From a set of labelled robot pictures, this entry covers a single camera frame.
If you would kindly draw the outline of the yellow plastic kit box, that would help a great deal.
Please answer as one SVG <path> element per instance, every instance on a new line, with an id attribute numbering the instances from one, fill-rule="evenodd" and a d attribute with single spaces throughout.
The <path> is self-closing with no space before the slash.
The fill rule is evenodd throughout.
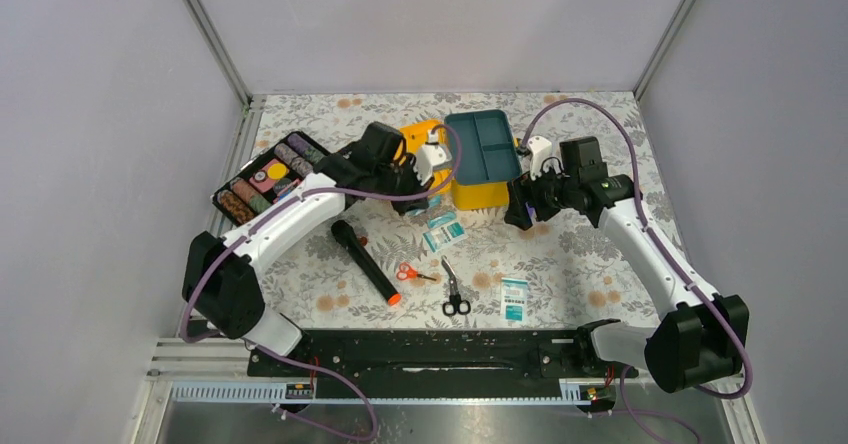
<path id="1" fill-rule="evenodd" d="M 440 120 L 431 119 L 401 127 L 400 132 L 404 136 L 406 147 L 400 145 L 395 157 L 401 158 L 403 151 L 415 154 L 422 145 L 427 143 L 432 129 L 440 125 L 442 125 Z M 435 193 L 435 196 L 451 194 L 456 199 L 457 206 L 462 210 L 505 206 L 507 202 L 506 178 L 495 177 L 493 161 L 490 161 L 490 175 L 492 177 L 490 182 L 485 180 L 476 182 L 471 180 L 470 174 L 462 175 L 462 171 L 471 171 L 473 164 L 483 163 L 483 160 L 476 154 L 477 149 L 474 148 L 474 145 L 477 144 L 475 137 L 472 138 L 470 144 L 471 147 L 464 148 L 464 163 L 456 174 L 459 181 L 449 179 L 450 169 L 448 168 L 434 172 L 434 182 L 431 188 L 436 188 L 443 181 L 447 181 L 447 184 Z"/>

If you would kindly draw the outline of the teal plastic tray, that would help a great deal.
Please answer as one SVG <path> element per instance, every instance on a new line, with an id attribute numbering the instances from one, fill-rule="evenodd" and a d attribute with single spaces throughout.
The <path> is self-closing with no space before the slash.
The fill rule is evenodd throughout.
<path id="1" fill-rule="evenodd" d="M 504 111 L 491 109 L 449 114 L 445 117 L 444 124 L 456 132 L 461 147 L 462 156 L 456 174 L 464 163 L 464 148 L 471 147 L 473 137 L 477 141 L 474 145 L 476 154 L 483 163 L 473 164 L 471 171 L 462 171 L 463 176 L 470 174 L 472 181 L 490 182 L 490 161 L 494 162 L 495 177 L 506 178 L 505 182 L 521 174 L 512 129 Z"/>

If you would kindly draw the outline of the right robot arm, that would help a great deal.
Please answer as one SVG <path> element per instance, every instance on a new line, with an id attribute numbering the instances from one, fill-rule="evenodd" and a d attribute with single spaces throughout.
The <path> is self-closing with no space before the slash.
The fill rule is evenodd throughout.
<path id="1" fill-rule="evenodd" d="M 752 384 L 745 351 L 749 310 L 737 295 L 722 296 L 706 282 L 658 229 L 624 174 L 610 175 L 594 137 L 554 146 L 532 137 L 522 152 L 530 168 L 508 185 L 505 222 L 521 230 L 573 210 L 618 249 L 648 291 L 660 319 L 638 327 L 617 319 L 582 325 L 576 332 L 575 366 L 597 376 L 611 364 L 647 371 L 668 393 L 743 373 L 734 399 Z"/>

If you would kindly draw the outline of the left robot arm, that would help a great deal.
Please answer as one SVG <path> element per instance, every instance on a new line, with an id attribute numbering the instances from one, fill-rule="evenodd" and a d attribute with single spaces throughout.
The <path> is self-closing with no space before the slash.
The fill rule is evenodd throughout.
<path id="1" fill-rule="evenodd" d="M 438 171 L 460 158 L 429 131 L 411 150 L 396 128 L 369 124 L 362 136 L 314 164 L 300 184 L 268 210 L 216 237 L 208 232 L 190 244 L 183 283 L 186 308 L 180 336 L 187 343 L 222 337 L 272 351 L 288 375 L 309 365 L 310 349 L 292 320 L 266 303 L 260 280 L 268 268 L 313 229 L 355 203 L 382 200 L 403 215 L 441 190 Z"/>

